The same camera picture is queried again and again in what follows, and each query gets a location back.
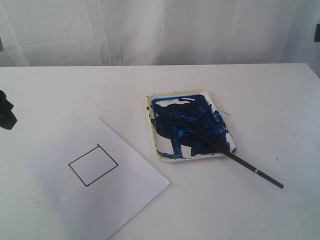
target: black outline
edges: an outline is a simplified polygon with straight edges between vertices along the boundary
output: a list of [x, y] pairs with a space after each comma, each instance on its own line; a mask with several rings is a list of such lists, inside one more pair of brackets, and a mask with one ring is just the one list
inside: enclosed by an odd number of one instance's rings
[[[107, 154], [109, 156], [109, 158], [111, 158], [111, 160], [115, 163], [115, 166], [113, 168], [111, 168], [109, 171], [107, 171], [106, 173], [102, 174], [101, 176], [99, 176], [97, 179], [93, 180], [92, 182], [90, 182], [88, 185], [85, 184], [85, 182], [81, 179], [81, 177], [78, 175], [78, 173], [72, 168], [71, 164], [73, 164], [75, 161], [79, 160], [80, 158], [84, 157], [85, 155], [91, 153], [93, 150], [97, 149], [97, 148], [101, 148], [102, 151], [104, 151], [105, 154]], [[84, 186], [88, 187], [91, 184], [93, 184], [94, 182], [96, 182], [97, 180], [99, 180], [100, 178], [102, 178], [104, 175], [106, 175], [107, 173], [111, 172], [113, 169], [115, 169], [116, 167], [119, 166], [119, 164], [97, 143], [97, 146], [94, 149], [91, 149], [90, 151], [88, 151], [87, 153], [83, 154], [82, 156], [78, 157], [76, 160], [70, 162], [68, 164], [68, 166], [72, 169], [72, 171], [75, 173], [75, 175], [81, 180], [81, 182], [83, 183]]]

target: drawn square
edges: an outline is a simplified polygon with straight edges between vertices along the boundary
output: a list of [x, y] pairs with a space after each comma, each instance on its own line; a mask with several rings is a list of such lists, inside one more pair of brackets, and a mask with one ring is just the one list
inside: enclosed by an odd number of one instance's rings
[[88, 187], [118, 166], [99, 145], [68, 164], [81, 182]]

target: blue paint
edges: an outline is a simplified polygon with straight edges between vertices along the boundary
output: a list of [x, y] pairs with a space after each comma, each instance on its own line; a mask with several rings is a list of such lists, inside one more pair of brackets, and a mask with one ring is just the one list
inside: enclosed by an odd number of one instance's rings
[[[172, 100], [188, 103], [173, 103], [168, 106], [157, 104], [160, 101]], [[227, 141], [228, 130], [226, 129], [226, 124], [218, 111], [215, 110], [213, 112], [211, 104], [208, 104], [203, 95], [156, 98], [151, 101], [151, 109], [155, 116], [155, 119], [151, 119], [151, 122], [156, 132], [160, 136], [170, 139], [173, 149], [173, 154], [158, 151], [160, 156], [171, 159], [182, 158], [181, 145], [191, 147], [191, 156], [219, 153], [217, 149], [203, 142], [186, 129], [170, 122], [187, 126], [217, 145], [230, 150], [230, 143]]]

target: paintbrush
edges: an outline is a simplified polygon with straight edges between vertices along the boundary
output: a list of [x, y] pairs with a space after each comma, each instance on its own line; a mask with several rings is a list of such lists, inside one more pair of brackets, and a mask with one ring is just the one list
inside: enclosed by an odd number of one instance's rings
[[277, 187], [283, 189], [284, 185], [280, 182], [278, 182], [277, 180], [273, 179], [272, 177], [270, 177], [269, 175], [265, 174], [263, 171], [260, 171], [259, 169], [255, 168], [254, 166], [252, 166], [250, 163], [246, 162], [245, 160], [241, 159], [240, 157], [232, 154], [231, 152], [229, 152], [228, 150], [220, 147], [219, 145], [215, 144], [214, 142], [212, 142], [210, 139], [204, 137], [203, 135], [199, 134], [198, 132], [190, 129], [187, 126], [182, 126], [181, 124], [176, 123], [175, 121], [170, 121], [169, 123], [183, 128], [185, 130], [187, 130], [188, 132], [190, 132], [191, 134], [195, 135], [197, 138], [201, 139], [202, 141], [206, 142], [207, 144], [211, 145], [212, 147], [214, 147], [215, 149], [219, 150], [221, 153], [223, 153], [224, 155], [228, 156], [229, 158], [235, 160], [237, 163], [241, 164], [242, 166], [246, 167], [247, 169], [251, 170], [252, 172], [255, 172], [256, 174], [258, 174], [260, 177], [263, 177], [265, 180], [269, 181], [270, 183], [276, 185]]

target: black object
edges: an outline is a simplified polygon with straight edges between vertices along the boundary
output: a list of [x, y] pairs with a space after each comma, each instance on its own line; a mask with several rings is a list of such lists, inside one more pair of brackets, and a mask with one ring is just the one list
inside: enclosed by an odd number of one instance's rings
[[277, 187], [283, 189], [284, 185], [280, 182], [278, 182], [277, 180], [273, 179], [272, 177], [268, 176], [267, 174], [265, 174], [264, 172], [260, 171], [259, 169], [255, 168], [254, 166], [252, 166], [250, 163], [242, 160], [240, 157], [237, 157], [236, 155], [232, 154], [231, 152], [229, 152], [228, 150], [220, 147], [219, 145], [216, 145], [215, 143], [213, 143], [211, 140], [209, 140], [208, 138], [202, 136], [201, 134], [189, 129], [186, 126], [181, 126], [180, 124], [176, 123], [176, 122], [171, 122], [173, 125], [176, 125], [177, 127], [183, 128], [185, 130], [187, 130], [188, 132], [192, 133], [193, 135], [195, 135], [196, 137], [198, 137], [199, 139], [201, 139], [202, 141], [206, 142], [207, 144], [211, 145], [212, 147], [218, 149], [220, 152], [222, 152], [224, 155], [228, 156], [229, 158], [235, 160], [237, 163], [241, 164], [242, 166], [246, 167], [247, 169], [251, 170], [252, 172], [255, 172], [256, 174], [258, 174], [260, 177], [263, 177], [265, 180], [268, 180], [270, 183], [273, 183], [274, 185], [276, 185]]
[[11, 112], [14, 106], [7, 100], [6, 94], [0, 90], [0, 127], [11, 130], [17, 122], [15, 115]]
[[314, 41], [316, 43], [320, 42], [320, 23], [317, 24], [315, 27]]

